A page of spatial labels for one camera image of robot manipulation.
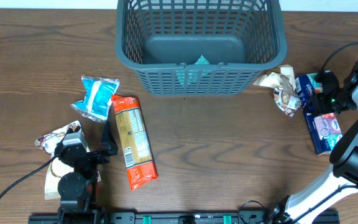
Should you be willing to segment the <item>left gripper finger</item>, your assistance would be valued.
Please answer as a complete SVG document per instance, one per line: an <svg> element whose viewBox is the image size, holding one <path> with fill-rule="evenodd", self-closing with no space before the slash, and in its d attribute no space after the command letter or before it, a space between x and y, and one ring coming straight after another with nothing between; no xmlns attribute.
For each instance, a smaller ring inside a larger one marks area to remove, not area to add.
<svg viewBox="0 0 358 224"><path fill-rule="evenodd" d="M109 121L106 121L103 128L103 133L100 139L100 145L103 147L103 152L109 156L115 156L118 152L118 146L112 135L111 125Z"/></svg>
<svg viewBox="0 0 358 224"><path fill-rule="evenodd" d="M63 140L73 140L79 139L81 135L81 126L79 125L71 125L68 127Z"/></svg>

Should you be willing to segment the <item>orange cracker package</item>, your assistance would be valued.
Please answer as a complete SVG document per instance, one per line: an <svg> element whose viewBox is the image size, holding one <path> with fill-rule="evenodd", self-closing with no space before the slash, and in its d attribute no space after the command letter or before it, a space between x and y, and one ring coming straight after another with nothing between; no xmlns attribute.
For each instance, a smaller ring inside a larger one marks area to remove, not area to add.
<svg viewBox="0 0 358 224"><path fill-rule="evenodd" d="M131 190L158 178L139 99L112 96L117 129Z"/></svg>

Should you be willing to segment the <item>blue tissue multipack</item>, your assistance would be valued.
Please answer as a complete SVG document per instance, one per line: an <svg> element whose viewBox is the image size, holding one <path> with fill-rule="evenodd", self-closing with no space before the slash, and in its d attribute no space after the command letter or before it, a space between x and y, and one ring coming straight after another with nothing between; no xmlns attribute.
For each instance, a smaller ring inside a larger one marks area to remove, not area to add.
<svg viewBox="0 0 358 224"><path fill-rule="evenodd" d="M336 143L342 138L342 132L334 113L316 115L306 110L314 110L307 102L323 92L322 84L316 82L317 73L300 75L295 79L296 93L301 101L301 109L308 127L314 150L317 155L330 154Z"/></svg>

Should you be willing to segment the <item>beige snack bag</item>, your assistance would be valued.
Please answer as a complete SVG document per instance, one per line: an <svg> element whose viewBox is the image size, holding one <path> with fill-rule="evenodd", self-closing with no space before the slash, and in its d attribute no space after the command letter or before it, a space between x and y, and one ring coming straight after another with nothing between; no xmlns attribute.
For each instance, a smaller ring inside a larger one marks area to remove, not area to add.
<svg viewBox="0 0 358 224"><path fill-rule="evenodd" d="M295 74L290 65L281 65L261 75L253 85L271 88L278 108L289 117L293 117L300 107L300 99L295 92Z"/></svg>

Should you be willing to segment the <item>teal wipes packet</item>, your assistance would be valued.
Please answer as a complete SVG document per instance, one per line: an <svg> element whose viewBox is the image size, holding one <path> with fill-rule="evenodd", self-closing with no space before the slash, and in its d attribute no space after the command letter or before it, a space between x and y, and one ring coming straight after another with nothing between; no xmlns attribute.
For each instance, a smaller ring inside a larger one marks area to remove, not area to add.
<svg viewBox="0 0 358 224"><path fill-rule="evenodd" d="M198 58L198 60L193 65L209 65L209 60L201 54L201 56ZM187 84L195 83L199 77L207 76L209 75L211 71L207 70L205 72L199 72L197 70L189 70L188 76L187 76ZM185 71L184 70L178 70L177 71L177 79L179 81L179 84L181 86L184 86L185 84Z"/></svg>

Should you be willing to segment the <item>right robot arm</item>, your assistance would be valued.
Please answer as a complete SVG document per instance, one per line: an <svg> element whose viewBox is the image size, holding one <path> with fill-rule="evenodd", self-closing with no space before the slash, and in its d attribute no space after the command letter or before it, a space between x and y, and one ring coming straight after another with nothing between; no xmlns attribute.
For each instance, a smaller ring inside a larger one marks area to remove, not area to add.
<svg viewBox="0 0 358 224"><path fill-rule="evenodd" d="M358 111L358 61L340 86L333 72L320 70L315 81L321 93L308 98L303 109L323 115ZM358 193L358 120L336 143L329 158L331 165L307 188L287 197L269 216L271 223L312 223L316 217L348 195Z"/></svg>

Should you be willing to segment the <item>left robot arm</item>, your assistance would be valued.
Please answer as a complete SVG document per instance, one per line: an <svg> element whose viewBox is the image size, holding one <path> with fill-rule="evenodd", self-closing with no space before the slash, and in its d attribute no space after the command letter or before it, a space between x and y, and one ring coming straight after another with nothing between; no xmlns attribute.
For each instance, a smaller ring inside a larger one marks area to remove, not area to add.
<svg viewBox="0 0 358 224"><path fill-rule="evenodd" d="M54 155L74 168L58 183L60 194L59 223L109 223L106 210L96 204L98 165L110 162L118 146L112 136L110 122L105 122L100 139L102 149L88 152L88 142L81 128L70 128L57 144Z"/></svg>

